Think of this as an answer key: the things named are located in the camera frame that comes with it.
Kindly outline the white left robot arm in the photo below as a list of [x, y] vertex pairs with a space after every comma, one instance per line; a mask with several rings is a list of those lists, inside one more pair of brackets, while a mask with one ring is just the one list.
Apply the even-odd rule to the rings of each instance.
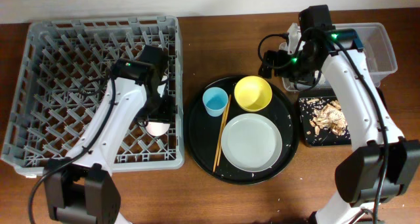
[[120, 212], [121, 195], [112, 179], [112, 164], [133, 121], [154, 120], [161, 108], [169, 59], [143, 56], [112, 64], [107, 90], [86, 131], [65, 158], [51, 158], [28, 198], [45, 188], [50, 218], [61, 223], [127, 223]]

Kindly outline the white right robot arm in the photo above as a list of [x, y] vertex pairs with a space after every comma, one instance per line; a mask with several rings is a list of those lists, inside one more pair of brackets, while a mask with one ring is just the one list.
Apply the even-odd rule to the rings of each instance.
[[327, 5], [299, 13], [300, 36], [282, 34], [288, 45], [261, 58], [259, 75], [298, 81], [321, 72], [345, 116], [352, 154], [335, 170], [336, 193], [311, 223], [355, 223], [369, 214], [378, 222], [379, 206], [403, 195], [419, 167], [419, 141], [407, 140], [393, 122], [368, 72], [355, 30], [337, 29]]

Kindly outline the food scraps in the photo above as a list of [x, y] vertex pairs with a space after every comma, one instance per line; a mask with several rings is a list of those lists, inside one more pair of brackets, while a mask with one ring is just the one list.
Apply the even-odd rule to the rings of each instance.
[[314, 130], [314, 135], [318, 136], [321, 130], [328, 130], [336, 136], [342, 136], [347, 131], [347, 121], [341, 105], [337, 99], [327, 102], [324, 106], [322, 99], [310, 99], [306, 104], [314, 110], [309, 124]]

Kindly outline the yellow bowl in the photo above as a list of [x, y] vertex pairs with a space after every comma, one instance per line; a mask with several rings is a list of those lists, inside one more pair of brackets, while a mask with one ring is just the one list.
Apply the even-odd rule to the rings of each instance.
[[234, 87], [237, 104], [247, 112], [258, 112], [266, 108], [272, 97], [270, 84], [259, 76], [245, 76]]

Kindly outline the pink plastic cup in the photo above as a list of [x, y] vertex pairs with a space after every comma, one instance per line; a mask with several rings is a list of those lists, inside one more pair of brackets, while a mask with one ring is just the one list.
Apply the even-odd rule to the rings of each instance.
[[170, 128], [169, 123], [162, 122], [148, 122], [146, 126], [146, 131], [154, 137], [159, 137], [165, 134]]

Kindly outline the blue plastic cup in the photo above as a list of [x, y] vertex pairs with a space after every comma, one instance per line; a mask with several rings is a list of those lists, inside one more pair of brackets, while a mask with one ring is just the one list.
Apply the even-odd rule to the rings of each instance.
[[218, 117], [228, 104], [228, 95], [220, 87], [211, 87], [204, 92], [202, 101], [206, 112], [212, 117]]

